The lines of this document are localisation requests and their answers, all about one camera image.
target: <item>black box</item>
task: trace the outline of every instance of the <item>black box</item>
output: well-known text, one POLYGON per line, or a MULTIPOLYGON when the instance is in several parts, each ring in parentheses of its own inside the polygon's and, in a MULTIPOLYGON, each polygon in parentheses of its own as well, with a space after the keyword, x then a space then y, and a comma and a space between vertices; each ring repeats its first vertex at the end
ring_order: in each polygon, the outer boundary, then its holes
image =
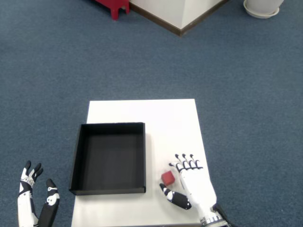
POLYGON ((82 124, 69 189, 75 195, 144 193, 145 124, 82 124))

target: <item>white wall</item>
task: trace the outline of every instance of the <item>white wall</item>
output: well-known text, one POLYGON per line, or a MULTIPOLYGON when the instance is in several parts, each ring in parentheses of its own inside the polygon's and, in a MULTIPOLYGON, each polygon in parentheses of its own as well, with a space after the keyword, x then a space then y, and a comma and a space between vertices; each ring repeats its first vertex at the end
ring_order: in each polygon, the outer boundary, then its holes
POLYGON ((181 28, 184 28, 220 1, 222 0, 185 0, 181 28))
POLYGON ((181 28, 186 0, 130 0, 134 5, 181 28))

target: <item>blue carpet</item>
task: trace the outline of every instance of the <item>blue carpet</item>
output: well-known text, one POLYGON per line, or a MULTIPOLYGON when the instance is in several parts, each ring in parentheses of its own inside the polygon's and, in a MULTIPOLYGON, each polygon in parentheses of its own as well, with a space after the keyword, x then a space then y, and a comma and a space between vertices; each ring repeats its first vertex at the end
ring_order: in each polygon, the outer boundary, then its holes
POLYGON ((179 38, 90 0, 0 2, 1 226, 16 226, 25 162, 42 162, 37 213, 53 178, 56 226, 89 100, 195 98, 211 179, 240 227, 303 223, 303 1, 268 20, 231 0, 179 38))

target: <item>robotic hand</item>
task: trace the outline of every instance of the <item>robotic hand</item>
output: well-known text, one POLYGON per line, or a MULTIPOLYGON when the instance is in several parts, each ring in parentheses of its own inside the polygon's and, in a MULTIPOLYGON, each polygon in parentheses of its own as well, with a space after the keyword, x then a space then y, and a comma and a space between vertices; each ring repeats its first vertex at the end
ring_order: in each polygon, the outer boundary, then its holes
POLYGON ((161 183, 160 187, 168 201, 186 210, 191 206, 195 207, 198 210, 202 227, 235 227, 231 225, 217 204, 213 185, 201 162, 195 160, 193 155, 190 155, 190 158, 185 154, 182 156, 176 154, 175 156, 179 162, 169 165, 174 166, 179 172, 187 196, 173 192, 161 183))
POLYGON ((32 194, 33 186, 37 177, 43 172, 43 169, 41 168, 41 163, 39 163, 30 173, 28 173, 30 166, 31 162, 27 161, 20 180, 18 196, 19 227, 51 227, 59 206, 60 197, 58 189, 51 179, 46 181, 48 197, 38 219, 32 194))

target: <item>pot base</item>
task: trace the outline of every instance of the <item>pot base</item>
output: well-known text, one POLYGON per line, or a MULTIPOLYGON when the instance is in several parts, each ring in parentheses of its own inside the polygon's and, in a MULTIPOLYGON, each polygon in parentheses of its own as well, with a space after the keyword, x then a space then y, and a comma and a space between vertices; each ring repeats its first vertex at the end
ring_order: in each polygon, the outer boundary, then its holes
POLYGON ((272 16, 275 16, 278 14, 278 12, 280 11, 280 8, 277 8, 273 13, 271 14, 259 14, 259 13, 256 13, 256 12, 253 12, 251 10, 249 10, 247 7, 246 7, 246 2, 247 0, 244 0, 243 2, 243 6, 246 10, 246 12, 251 15, 252 17, 255 17, 255 18, 259 18, 259 19, 267 19, 267 18, 270 18, 272 16))

